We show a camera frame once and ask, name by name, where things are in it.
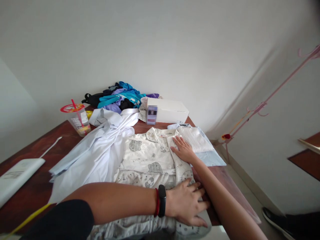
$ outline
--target cup lid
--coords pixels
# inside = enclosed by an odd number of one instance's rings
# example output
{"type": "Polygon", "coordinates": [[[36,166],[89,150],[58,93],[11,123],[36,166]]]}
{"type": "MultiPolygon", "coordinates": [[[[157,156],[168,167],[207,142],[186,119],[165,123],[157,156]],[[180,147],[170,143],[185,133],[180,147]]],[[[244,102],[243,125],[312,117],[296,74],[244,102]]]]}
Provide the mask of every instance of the cup lid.
{"type": "Polygon", "coordinates": [[[61,112],[78,112],[83,109],[85,106],[83,104],[76,104],[76,108],[74,108],[73,104],[66,105],[60,109],[61,112]]]}

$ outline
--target person's left hand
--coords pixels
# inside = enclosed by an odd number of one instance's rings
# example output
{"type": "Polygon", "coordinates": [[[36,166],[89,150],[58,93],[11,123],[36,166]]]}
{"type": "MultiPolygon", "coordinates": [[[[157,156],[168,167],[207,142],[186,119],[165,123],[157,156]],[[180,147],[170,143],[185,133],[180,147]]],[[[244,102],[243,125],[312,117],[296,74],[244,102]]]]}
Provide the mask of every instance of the person's left hand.
{"type": "Polygon", "coordinates": [[[204,188],[197,190],[200,183],[194,183],[190,186],[191,178],[178,184],[171,190],[166,191],[166,213],[168,217],[174,217],[179,222],[189,226],[208,227],[205,220],[198,217],[197,214],[206,210],[210,206],[210,202],[198,202],[205,190],[204,188]]]}

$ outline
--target red straw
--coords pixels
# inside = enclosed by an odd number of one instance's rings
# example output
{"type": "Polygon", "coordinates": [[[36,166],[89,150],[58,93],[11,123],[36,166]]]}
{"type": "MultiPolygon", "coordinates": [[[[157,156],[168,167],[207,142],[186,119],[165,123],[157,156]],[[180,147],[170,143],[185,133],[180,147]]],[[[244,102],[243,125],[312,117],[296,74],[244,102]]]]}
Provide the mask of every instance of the red straw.
{"type": "MultiPolygon", "coordinates": [[[[71,101],[72,101],[72,104],[73,104],[74,109],[76,109],[76,108],[77,108],[77,106],[76,106],[76,104],[74,103],[74,100],[73,100],[73,99],[71,99],[71,101]]],[[[84,125],[83,125],[83,123],[82,123],[82,119],[80,118],[79,111],[77,111],[77,114],[78,114],[78,119],[79,119],[79,120],[80,120],[80,122],[81,122],[81,126],[82,126],[82,128],[84,128],[84,125]]]]}

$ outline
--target plastic cup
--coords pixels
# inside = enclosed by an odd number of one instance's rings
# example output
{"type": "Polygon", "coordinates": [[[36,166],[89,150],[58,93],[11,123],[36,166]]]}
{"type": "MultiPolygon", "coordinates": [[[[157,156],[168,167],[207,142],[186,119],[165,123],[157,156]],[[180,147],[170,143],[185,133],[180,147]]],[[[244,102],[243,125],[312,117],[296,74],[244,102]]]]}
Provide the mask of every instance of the plastic cup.
{"type": "Polygon", "coordinates": [[[61,112],[68,113],[68,121],[80,137],[85,137],[91,132],[87,113],[84,108],[85,106],[83,104],[76,104],[76,108],[74,108],[73,104],[69,104],[60,109],[61,112]]]}

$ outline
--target hand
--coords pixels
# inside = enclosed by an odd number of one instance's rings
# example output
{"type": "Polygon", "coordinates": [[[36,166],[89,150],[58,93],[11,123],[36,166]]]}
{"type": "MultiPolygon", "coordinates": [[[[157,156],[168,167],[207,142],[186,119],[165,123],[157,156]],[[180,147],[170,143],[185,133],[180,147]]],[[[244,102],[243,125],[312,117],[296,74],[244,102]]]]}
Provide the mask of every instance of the hand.
{"type": "Polygon", "coordinates": [[[166,212],[168,217],[174,217],[179,222],[188,226],[208,227],[205,220],[197,214],[206,210],[210,202],[198,202],[199,198],[205,193],[204,188],[197,190],[200,183],[194,183],[188,187],[191,178],[183,181],[173,189],[166,191],[166,212]]]}
{"type": "Polygon", "coordinates": [[[177,136],[173,138],[173,141],[178,146],[178,150],[175,147],[171,147],[171,150],[179,157],[181,160],[191,163],[198,159],[196,154],[193,152],[192,147],[184,141],[182,137],[177,136]]]}

